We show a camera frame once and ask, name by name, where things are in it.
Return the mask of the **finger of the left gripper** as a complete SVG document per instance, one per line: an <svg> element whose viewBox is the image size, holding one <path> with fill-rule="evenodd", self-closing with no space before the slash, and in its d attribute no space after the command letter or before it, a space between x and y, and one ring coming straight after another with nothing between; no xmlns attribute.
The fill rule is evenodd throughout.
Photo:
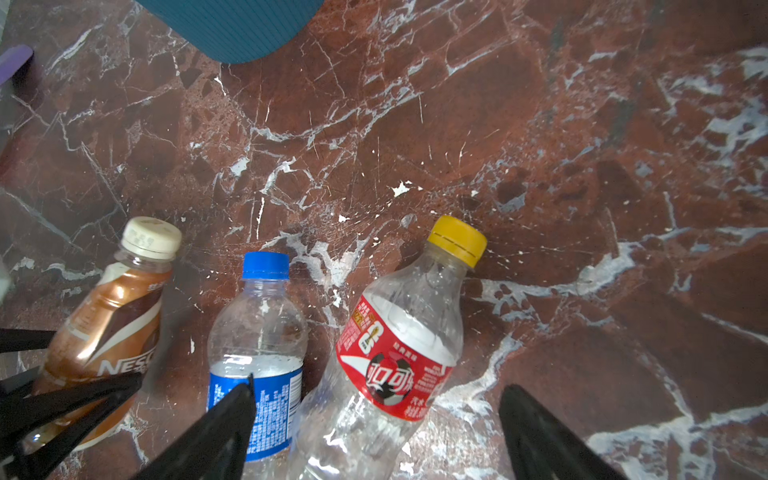
<svg viewBox="0 0 768 480"><path fill-rule="evenodd" d="M1 477L45 479L80 442L141 388L139 372L88 381L75 387L33 396L39 371L30 369L1 380ZM64 431L38 450L27 453L22 441L32 431L80 409Z"/></svg>

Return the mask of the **blue label water bottle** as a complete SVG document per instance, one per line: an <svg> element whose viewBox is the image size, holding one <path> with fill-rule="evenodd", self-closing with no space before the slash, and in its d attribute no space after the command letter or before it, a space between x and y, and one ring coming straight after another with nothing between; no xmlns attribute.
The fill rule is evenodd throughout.
<svg viewBox="0 0 768 480"><path fill-rule="evenodd" d="M247 253L243 291L219 313L208 337L208 408L254 379L244 479L283 479L286 473L308 345L307 322L287 295L289 271L286 254Z"/></svg>

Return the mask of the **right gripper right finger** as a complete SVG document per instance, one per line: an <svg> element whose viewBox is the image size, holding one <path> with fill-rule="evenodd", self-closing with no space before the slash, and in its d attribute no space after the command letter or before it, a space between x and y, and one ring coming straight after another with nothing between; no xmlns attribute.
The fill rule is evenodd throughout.
<svg viewBox="0 0 768 480"><path fill-rule="evenodd" d="M519 385L505 387L499 417L517 479L622 479Z"/></svg>

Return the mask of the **brown coffee bottle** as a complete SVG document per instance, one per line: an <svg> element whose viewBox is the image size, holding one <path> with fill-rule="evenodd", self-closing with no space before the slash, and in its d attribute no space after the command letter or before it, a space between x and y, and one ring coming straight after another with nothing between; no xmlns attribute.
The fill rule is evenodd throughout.
<svg viewBox="0 0 768 480"><path fill-rule="evenodd" d="M114 261L54 335L31 393L115 375L144 375L160 338L163 288L182 233L152 217L126 224Z"/></svg>

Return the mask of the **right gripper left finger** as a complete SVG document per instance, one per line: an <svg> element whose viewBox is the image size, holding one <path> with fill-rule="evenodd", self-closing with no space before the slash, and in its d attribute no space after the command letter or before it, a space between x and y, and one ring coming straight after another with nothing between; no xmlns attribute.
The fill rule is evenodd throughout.
<svg viewBox="0 0 768 480"><path fill-rule="evenodd" d="M235 386L136 479L240 479L255 420L253 383Z"/></svg>

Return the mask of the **red label bottle yellow cap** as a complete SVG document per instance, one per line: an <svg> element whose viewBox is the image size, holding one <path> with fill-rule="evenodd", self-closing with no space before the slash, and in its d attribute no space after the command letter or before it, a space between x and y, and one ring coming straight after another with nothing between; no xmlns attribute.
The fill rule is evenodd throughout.
<svg viewBox="0 0 768 480"><path fill-rule="evenodd" d="M460 294L487 246L451 216L422 254L362 292L302 401L286 479L387 479L463 351Z"/></svg>

